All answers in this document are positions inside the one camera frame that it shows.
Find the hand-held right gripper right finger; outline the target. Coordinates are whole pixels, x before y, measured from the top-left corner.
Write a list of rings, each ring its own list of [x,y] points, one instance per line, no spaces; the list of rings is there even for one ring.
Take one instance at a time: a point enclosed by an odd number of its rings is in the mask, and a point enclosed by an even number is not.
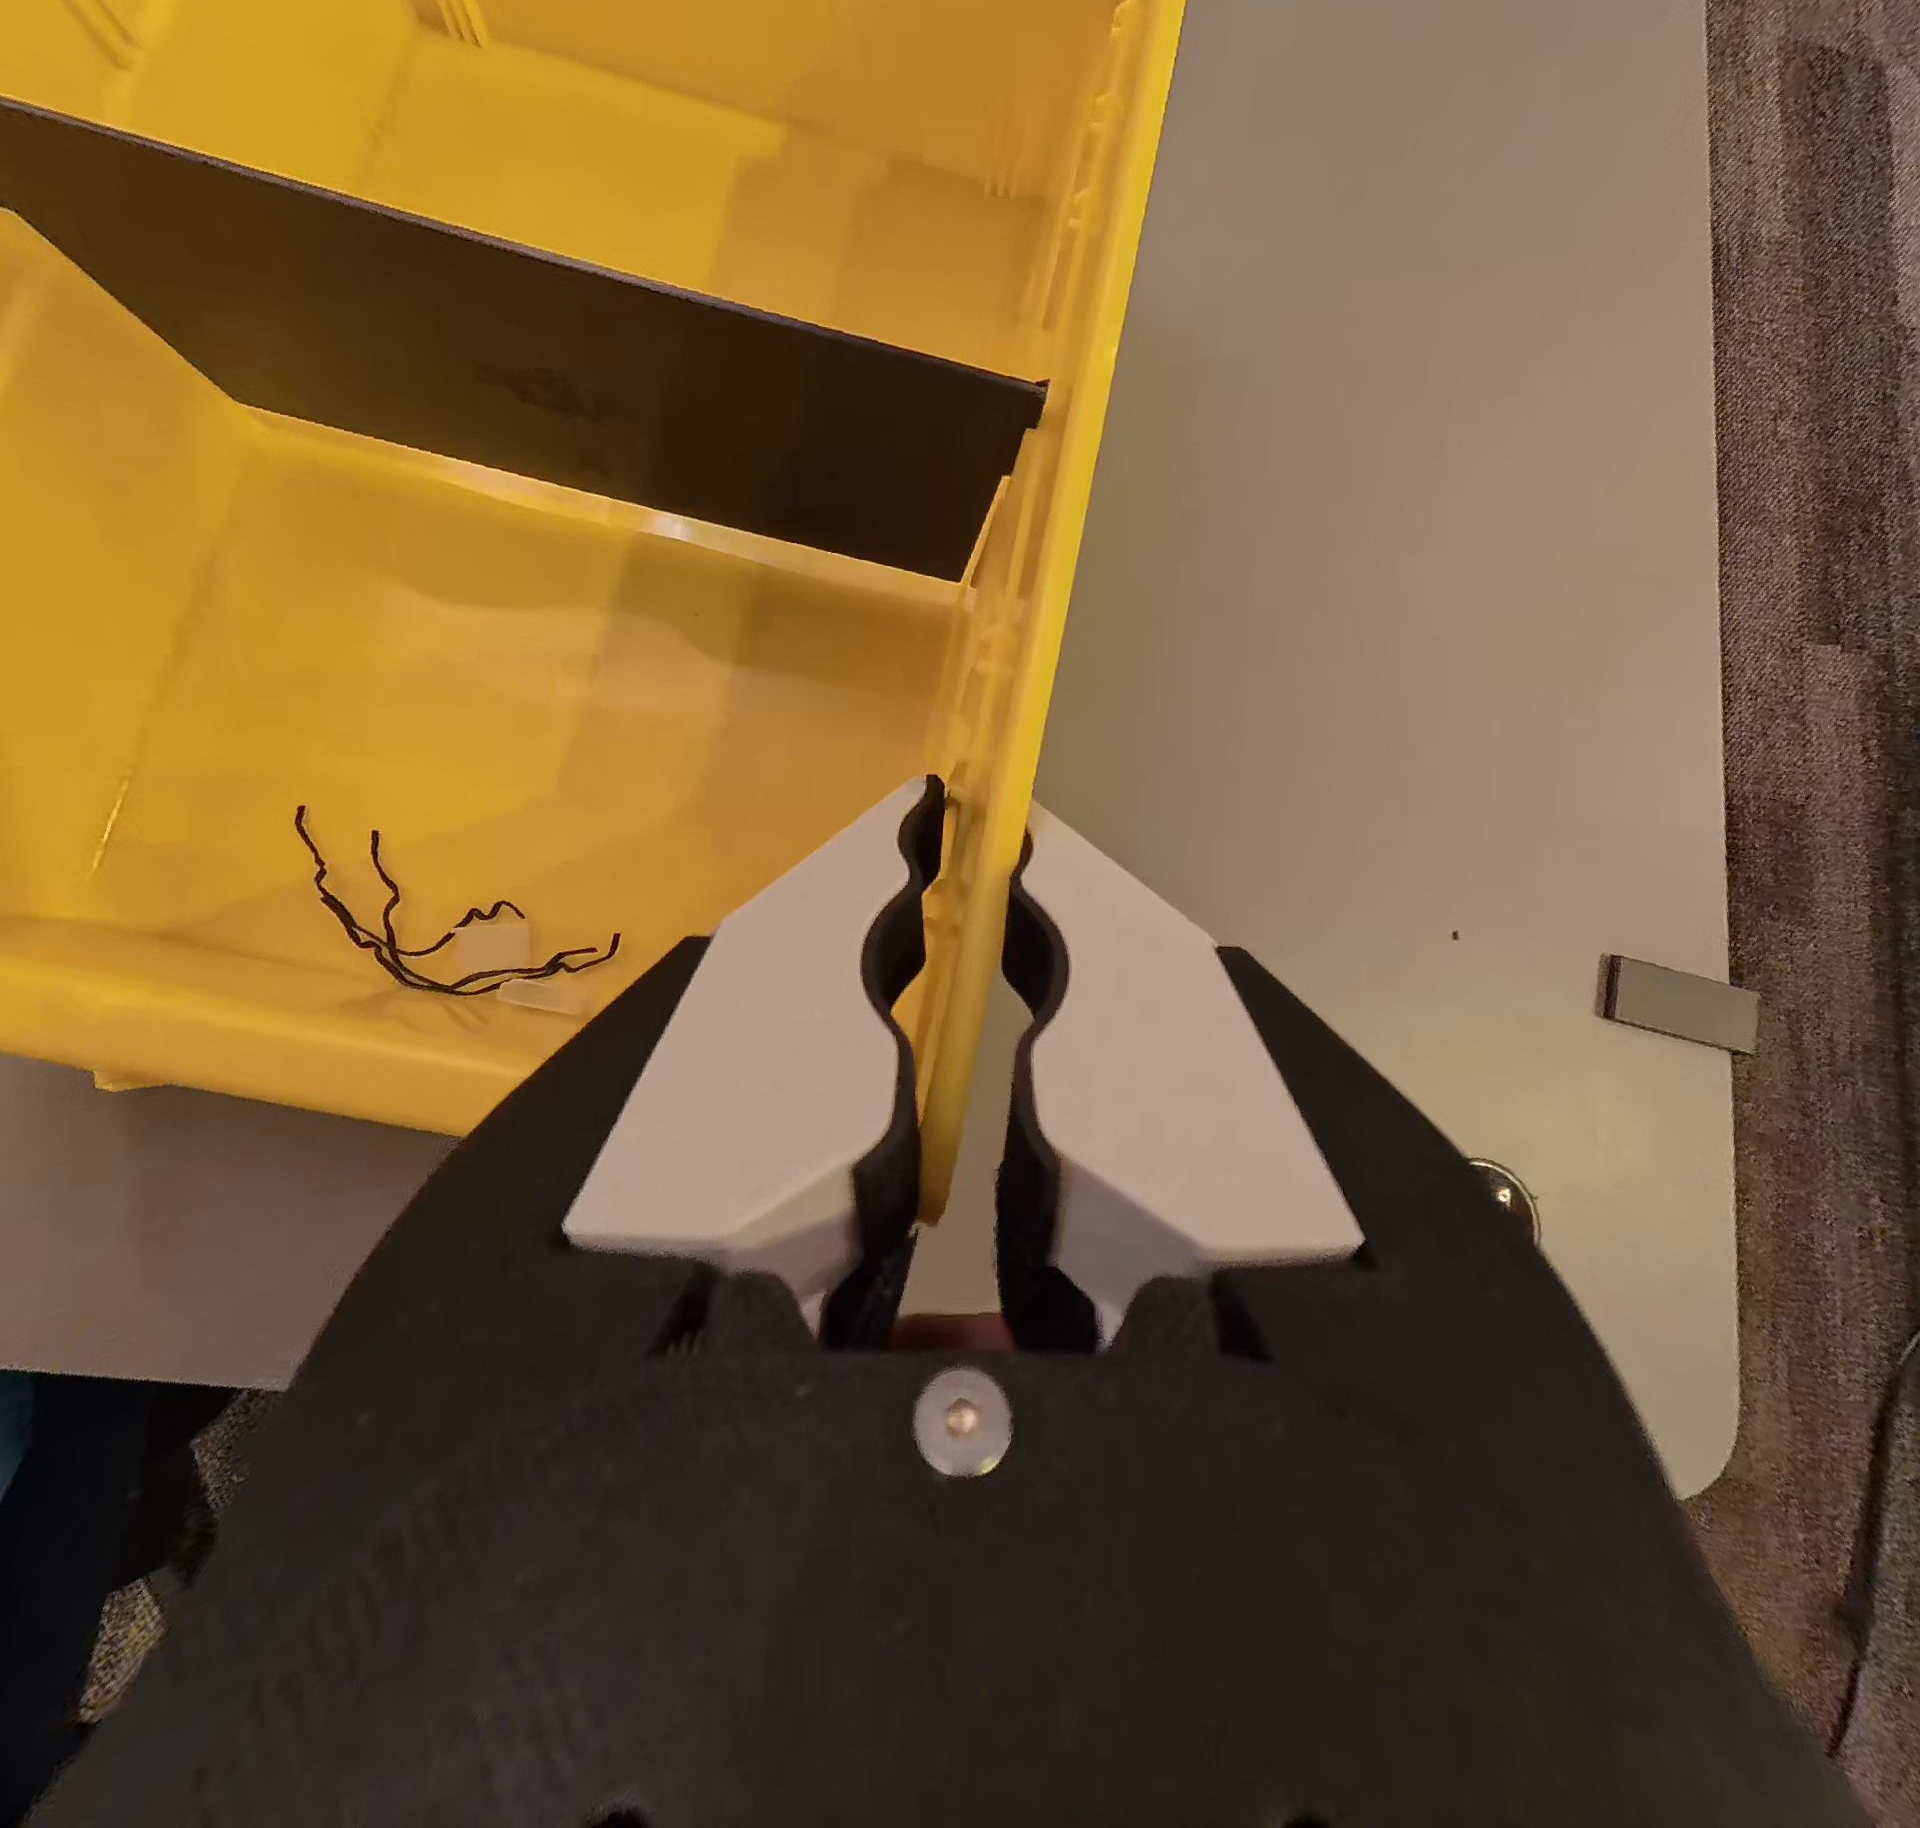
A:
[[[1363,1250],[1213,935],[1044,808],[1000,967],[1029,1014],[994,1184],[1010,1329],[1117,1329],[1160,1280]]]

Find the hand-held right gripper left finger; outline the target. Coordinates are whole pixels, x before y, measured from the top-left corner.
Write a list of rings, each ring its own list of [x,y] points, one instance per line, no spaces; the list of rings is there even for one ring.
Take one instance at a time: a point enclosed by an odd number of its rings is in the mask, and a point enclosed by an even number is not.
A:
[[[943,780],[909,780],[714,928],[565,1216],[573,1246],[775,1278],[814,1329],[902,1263],[921,1125],[894,1011],[947,815]]]

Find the yellow plastic bin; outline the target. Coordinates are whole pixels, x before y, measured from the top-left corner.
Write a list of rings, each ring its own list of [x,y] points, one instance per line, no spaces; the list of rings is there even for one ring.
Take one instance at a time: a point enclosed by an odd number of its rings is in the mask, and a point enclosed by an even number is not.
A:
[[[4,0],[4,1052],[463,1137],[935,774],[936,1216],[1187,5]]]

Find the small grey floor plate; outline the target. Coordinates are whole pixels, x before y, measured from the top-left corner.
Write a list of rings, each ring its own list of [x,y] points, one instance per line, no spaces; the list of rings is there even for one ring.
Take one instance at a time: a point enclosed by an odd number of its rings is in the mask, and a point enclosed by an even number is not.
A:
[[[1596,974],[1601,1021],[1696,1049],[1750,1057],[1763,1035],[1763,998],[1724,979],[1609,952]]]

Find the thin dark twist tie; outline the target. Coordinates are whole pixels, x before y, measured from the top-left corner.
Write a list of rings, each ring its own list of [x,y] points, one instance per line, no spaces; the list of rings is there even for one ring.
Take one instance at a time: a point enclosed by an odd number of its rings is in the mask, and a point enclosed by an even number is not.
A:
[[[311,808],[293,815],[295,834],[311,870],[311,888],[322,912],[348,946],[370,960],[392,987],[435,1000],[505,1000],[517,992],[551,992],[611,967],[624,950],[621,930],[602,942],[541,948],[528,912],[512,898],[468,907],[441,933],[411,938],[404,930],[409,896],[386,862],[381,830],[366,837],[366,868],[376,882],[378,909],[366,917],[338,888]]]

